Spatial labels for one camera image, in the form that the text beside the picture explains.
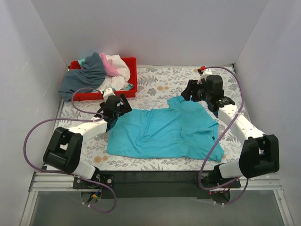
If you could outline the turquoise t shirt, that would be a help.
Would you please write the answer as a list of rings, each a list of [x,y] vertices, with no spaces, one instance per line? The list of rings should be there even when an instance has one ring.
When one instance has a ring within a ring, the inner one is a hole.
[[[118,118],[107,153],[137,159],[204,160],[218,139],[219,123],[198,102],[177,96],[168,108],[139,110]]]

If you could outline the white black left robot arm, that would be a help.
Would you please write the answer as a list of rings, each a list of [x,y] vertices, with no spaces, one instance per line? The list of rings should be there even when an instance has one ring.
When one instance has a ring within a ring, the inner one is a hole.
[[[80,160],[82,145],[110,131],[118,117],[132,111],[124,94],[109,96],[90,122],[76,127],[55,129],[43,156],[43,162],[66,174],[92,179],[98,168]]]

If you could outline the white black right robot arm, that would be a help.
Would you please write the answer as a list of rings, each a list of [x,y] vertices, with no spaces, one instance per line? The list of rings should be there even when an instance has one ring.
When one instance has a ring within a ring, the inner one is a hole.
[[[206,101],[209,111],[225,123],[242,144],[238,161],[216,165],[208,175],[201,177],[201,183],[220,185],[234,178],[254,178],[279,171],[278,138],[266,135],[239,114],[235,102],[224,94],[221,76],[189,80],[181,96],[186,101]]]

